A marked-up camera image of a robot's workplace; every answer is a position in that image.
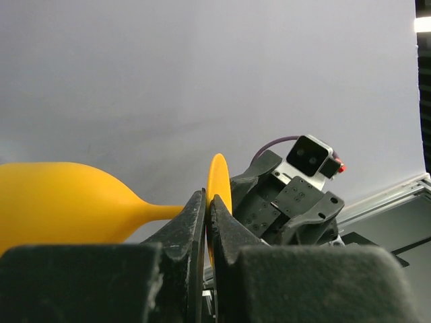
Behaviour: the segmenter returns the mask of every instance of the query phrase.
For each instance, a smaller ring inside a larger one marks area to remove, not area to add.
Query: gray wall
[[[237,174],[312,133],[356,201],[424,172],[414,17],[404,0],[3,0],[0,163],[90,164],[184,203],[215,153]]]

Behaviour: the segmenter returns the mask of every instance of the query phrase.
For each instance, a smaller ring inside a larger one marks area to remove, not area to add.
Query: balloon neck
[[[139,208],[140,225],[151,221],[171,220],[183,210],[182,206],[154,205],[144,202]]]

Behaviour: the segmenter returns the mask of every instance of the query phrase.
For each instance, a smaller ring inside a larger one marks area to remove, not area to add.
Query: light fixture
[[[415,32],[431,32],[431,17],[416,18]]]

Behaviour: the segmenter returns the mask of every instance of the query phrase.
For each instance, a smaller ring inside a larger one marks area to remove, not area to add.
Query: camera
[[[286,161],[308,177],[313,177],[332,154],[330,146],[307,135],[298,138]]]

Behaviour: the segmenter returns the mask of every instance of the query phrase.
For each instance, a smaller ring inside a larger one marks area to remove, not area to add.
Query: black foam pad
[[[421,322],[401,267],[377,247],[244,247],[226,322]]]

